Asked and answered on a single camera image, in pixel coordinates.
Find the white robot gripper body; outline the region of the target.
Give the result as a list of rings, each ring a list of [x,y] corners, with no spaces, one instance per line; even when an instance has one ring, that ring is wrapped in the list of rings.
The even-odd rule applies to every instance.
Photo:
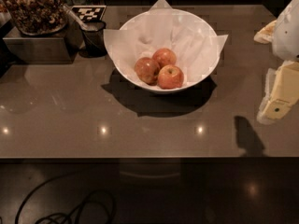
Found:
[[[272,50],[281,60],[299,61],[299,0],[291,0],[279,14],[272,35]]]

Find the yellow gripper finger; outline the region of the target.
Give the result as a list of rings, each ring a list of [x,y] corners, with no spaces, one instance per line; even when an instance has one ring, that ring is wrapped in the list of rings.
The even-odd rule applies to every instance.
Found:
[[[299,101],[299,62],[284,61],[277,70],[269,68],[264,93],[257,120],[272,124],[283,119]]]
[[[273,40],[273,33],[276,26],[277,21],[271,21],[264,28],[262,28],[256,35],[253,37],[255,42],[261,44],[271,43]]]

